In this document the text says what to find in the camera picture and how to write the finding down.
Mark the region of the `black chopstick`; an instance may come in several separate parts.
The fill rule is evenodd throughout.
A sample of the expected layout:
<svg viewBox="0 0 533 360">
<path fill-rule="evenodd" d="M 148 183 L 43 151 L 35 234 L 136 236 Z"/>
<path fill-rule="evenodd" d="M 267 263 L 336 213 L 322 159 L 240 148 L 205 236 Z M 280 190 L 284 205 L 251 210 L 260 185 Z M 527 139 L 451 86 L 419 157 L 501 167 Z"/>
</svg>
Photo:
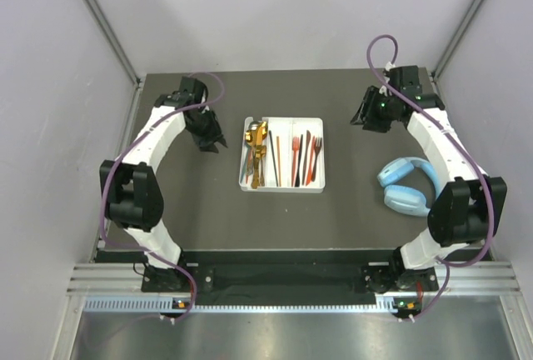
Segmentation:
<svg viewBox="0 0 533 360">
<path fill-rule="evenodd" d="M 271 147 L 271 160 L 272 160 L 272 164 L 273 164 L 276 187 L 279 187 L 278 176 L 277 176 L 277 167 L 276 167 L 276 159 L 275 159 L 275 153 L 274 153 L 274 142 L 273 142 L 272 132 L 271 132 L 270 129 L 268 131 L 268 135 L 269 135 L 269 142 L 270 142 L 270 147 Z"/>
</svg>

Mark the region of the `gold metal knife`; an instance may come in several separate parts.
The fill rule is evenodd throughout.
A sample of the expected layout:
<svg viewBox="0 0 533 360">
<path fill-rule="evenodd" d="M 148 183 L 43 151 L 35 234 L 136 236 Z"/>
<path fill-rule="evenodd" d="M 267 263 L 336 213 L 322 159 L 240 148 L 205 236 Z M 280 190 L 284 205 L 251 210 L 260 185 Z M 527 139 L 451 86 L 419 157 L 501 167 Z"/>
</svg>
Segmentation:
<svg viewBox="0 0 533 360">
<path fill-rule="evenodd" d="M 252 189 L 263 187 L 265 184 L 264 177 L 264 159 L 267 153 L 267 147 L 265 141 L 268 134 L 267 121 L 261 121 L 256 123 L 250 131 L 252 140 L 252 152 L 253 152 L 253 175 L 252 175 Z"/>
</svg>

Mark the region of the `orange plastic fork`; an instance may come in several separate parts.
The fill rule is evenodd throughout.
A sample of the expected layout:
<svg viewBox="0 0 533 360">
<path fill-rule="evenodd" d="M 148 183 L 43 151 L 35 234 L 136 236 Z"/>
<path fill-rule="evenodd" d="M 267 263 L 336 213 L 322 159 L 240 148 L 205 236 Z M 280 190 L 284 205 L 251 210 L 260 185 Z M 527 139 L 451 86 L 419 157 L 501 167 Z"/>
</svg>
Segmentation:
<svg viewBox="0 0 533 360">
<path fill-rule="evenodd" d="M 300 148 L 300 138 L 294 137 L 292 139 L 292 168 L 291 168 L 291 185 L 294 186 L 296 181 L 296 161 Z"/>
</svg>

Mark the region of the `iridescent purple spoon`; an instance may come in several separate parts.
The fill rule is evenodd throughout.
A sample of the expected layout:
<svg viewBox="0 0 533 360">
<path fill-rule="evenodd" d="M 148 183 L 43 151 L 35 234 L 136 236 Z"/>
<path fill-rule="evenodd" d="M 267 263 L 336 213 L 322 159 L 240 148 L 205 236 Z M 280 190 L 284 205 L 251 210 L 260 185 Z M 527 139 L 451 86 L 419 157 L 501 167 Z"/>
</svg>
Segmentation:
<svg viewBox="0 0 533 360">
<path fill-rule="evenodd" d="M 254 172 L 254 166 L 253 166 L 254 151 L 255 151 L 255 146 L 251 145 L 248 148 L 248 154 L 247 154 L 245 183 L 249 182 L 249 179 L 253 175 L 253 172 Z"/>
</svg>

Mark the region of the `gold thin utensil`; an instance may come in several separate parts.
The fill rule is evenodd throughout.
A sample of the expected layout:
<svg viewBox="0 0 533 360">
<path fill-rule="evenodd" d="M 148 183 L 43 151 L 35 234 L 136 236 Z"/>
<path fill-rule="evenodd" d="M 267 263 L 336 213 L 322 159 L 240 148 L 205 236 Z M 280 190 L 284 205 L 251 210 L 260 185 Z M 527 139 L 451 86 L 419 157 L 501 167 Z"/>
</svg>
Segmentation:
<svg viewBox="0 0 533 360">
<path fill-rule="evenodd" d="M 255 135 L 252 130 L 247 130 L 244 135 L 245 143 L 248 147 L 253 147 L 255 142 Z"/>
</svg>

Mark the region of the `white divided utensil tray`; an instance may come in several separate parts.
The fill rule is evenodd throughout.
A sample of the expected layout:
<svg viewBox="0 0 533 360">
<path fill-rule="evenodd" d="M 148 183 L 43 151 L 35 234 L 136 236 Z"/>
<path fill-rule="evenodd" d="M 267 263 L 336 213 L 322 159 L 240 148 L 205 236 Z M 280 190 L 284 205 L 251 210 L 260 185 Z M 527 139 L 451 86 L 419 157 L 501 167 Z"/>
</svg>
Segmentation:
<svg viewBox="0 0 533 360">
<path fill-rule="evenodd" d="M 248 183 L 245 183 L 246 176 L 246 163 L 248 146 L 245 143 L 244 135 L 248 130 L 247 127 L 251 121 L 256 120 L 258 122 L 267 121 L 268 131 L 272 132 L 274 142 L 274 153 L 276 159 L 276 136 L 281 139 L 281 187 L 276 187 L 276 181 L 274 177 L 273 164 L 271 160 L 271 147 L 269 142 L 269 135 L 265 141 L 266 144 L 266 156 L 264 159 L 264 177 L 265 184 L 263 187 L 252 189 L 252 176 Z M 317 163 L 316 181 L 307 186 L 305 184 L 302 187 L 296 187 L 291 185 L 291 168 L 292 168 L 292 139 L 299 137 L 309 130 L 312 136 L 316 138 L 322 138 L 322 148 Z M 309 165 L 309 155 L 311 150 L 311 144 L 309 147 L 309 153 L 307 158 L 307 168 Z M 244 192 L 269 192 L 269 193 L 322 193 L 326 186 L 326 168 L 325 168 L 325 155 L 324 155 L 324 123 L 318 117 L 262 117 L 254 118 L 247 117 L 244 122 L 243 138 L 242 138 L 242 155 L 241 166 L 239 171 L 238 183 L 242 191 Z"/>
</svg>

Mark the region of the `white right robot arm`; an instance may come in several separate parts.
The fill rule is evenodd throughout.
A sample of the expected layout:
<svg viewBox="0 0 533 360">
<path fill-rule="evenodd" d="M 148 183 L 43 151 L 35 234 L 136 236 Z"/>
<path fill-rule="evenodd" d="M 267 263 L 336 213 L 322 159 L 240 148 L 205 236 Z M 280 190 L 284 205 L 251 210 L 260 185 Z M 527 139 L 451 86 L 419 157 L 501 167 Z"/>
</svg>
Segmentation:
<svg viewBox="0 0 533 360">
<path fill-rule="evenodd" d="M 495 235 L 507 193 L 501 177 L 489 177 L 466 160 L 444 103 L 438 95 L 423 92 L 416 66 L 388 63 L 383 76 L 386 84 L 366 90 L 351 124 L 386 133 L 398 121 L 419 143 L 424 157 L 389 162 L 377 181 L 385 205 L 424 218 L 427 226 L 392 253 L 387 267 L 364 269 L 367 286 L 376 293 L 406 290 L 437 261 Z"/>
</svg>

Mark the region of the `orange plastic knife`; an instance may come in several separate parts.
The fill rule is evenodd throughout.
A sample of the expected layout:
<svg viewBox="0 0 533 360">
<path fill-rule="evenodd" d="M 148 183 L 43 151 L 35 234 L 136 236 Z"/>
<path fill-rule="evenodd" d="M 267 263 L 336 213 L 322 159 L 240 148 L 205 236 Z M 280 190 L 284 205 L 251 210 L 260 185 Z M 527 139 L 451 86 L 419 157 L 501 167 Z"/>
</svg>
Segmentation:
<svg viewBox="0 0 533 360">
<path fill-rule="evenodd" d="M 313 158 L 314 158 L 314 152 L 315 152 L 315 143 L 316 143 L 316 136 L 312 136 L 311 139 L 311 150 L 309 155 L 309 165 L 307 168 L 307 174 L 306 174 L 306 182 L 305 186 L 309 185 L 311 183 L 311 174 L 312 174 L 312 167 L 313 167 Z"/>
</svg>

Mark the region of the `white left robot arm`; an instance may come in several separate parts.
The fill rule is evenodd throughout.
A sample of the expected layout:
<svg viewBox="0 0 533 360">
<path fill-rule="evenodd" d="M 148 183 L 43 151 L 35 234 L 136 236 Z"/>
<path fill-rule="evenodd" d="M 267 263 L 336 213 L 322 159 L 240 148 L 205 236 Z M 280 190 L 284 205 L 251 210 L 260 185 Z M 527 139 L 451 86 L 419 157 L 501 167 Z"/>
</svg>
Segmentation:
<svg viewBox="0 0 533 360">
<path fill-rule="evenodd" d="M 114 160 L 99 169 L 101 184 L 100 227 L 104 241 L 105 222 L 113 222 L 130 235 L 147 255 L 148 264 L 160 268 L 160 280 L 171 290 L 188 283 L 188 270 L 180 265 L 182 249 L 171 238 L 162 220 L 164 198 L 157 170 L 170 146 L 184 132 L 202 153 L 218 153 L 227 146 L 212 105 L 225 94 L 221 89 L 209 97 L 207 85 L 195 73 L 182 77 L 176 91 L 160 95 L 149 118 L 132 143 Z"/>
</svg>

